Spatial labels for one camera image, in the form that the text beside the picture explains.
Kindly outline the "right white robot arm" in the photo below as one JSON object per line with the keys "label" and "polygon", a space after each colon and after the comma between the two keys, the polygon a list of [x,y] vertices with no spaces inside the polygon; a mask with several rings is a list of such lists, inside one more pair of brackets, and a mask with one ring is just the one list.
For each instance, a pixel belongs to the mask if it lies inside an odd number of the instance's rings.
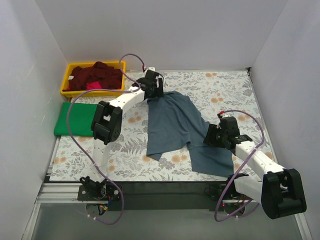
{"label": "right white robot arm", "polygon": [[258,180],[242,173],[239,169],[228,177],[215,207],[218,212],[223,200],[228,197],[237,199],[248,197],[256,201],[270,219],[282,218],[304,213],[307,203],[300,173],[288,169],[271,160],[255,145],[252,138],[241,134],[235,117],[226,112],[218,113],[219,124],[210,124],[204,144],[232,152],[248,165],[259,177]]}

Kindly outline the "blue-grey t shirt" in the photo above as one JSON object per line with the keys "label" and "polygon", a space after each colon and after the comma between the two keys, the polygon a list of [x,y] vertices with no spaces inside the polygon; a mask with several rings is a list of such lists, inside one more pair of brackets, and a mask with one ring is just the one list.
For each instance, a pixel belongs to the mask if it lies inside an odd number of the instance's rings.
{"label": "blue-grey t shirt", "polygon": [[194,172],[228,177],[234,172],[232,153],[203,143],[209,123],[191,99],[177,91],[149,98],[146,155],[160,160],[162,154],[187,147]]}

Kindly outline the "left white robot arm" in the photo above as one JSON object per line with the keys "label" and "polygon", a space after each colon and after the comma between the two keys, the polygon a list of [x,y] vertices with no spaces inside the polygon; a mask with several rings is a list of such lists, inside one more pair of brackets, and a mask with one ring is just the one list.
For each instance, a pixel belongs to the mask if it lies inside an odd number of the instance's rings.
{"label": "left white robot arm", "polygon": [[96,182],[89,188],[89,194],[95,200],[101,200],[106,196],[106,187],[101,182],[105,180],[107,174],[103,171],[106,170],[109,162],[112,143],[121,134],[124,114],[146,99],[163,97],[163,86],[164,77],[150,67],[127,92],[111,101],[98,103],[91,124],[94,139],[92,156],[94,163],[88,173],[88,177]]}

